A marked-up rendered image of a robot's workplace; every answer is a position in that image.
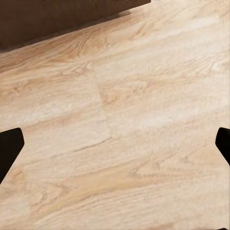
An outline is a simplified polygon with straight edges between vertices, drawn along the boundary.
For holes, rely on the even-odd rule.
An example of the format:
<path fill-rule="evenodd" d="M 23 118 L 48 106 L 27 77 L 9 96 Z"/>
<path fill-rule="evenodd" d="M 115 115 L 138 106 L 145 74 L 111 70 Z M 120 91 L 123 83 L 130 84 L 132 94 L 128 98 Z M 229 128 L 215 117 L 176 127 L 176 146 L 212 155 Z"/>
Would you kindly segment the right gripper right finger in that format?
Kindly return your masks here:
<path fill-rule="evenodd" d="M 215 144 L 230 165 L 230 129 L 219 128 Z"/>

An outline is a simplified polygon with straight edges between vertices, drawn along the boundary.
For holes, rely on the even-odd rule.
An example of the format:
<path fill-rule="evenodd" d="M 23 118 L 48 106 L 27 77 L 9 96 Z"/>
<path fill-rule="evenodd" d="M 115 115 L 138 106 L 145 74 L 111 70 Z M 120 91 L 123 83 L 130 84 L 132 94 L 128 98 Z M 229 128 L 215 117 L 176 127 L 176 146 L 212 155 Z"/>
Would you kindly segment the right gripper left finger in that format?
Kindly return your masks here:
<path fill-rule="evenodd" d="M 19 127 L 0 133 L 0 184 L 23 147 L 24 138 Z"/>

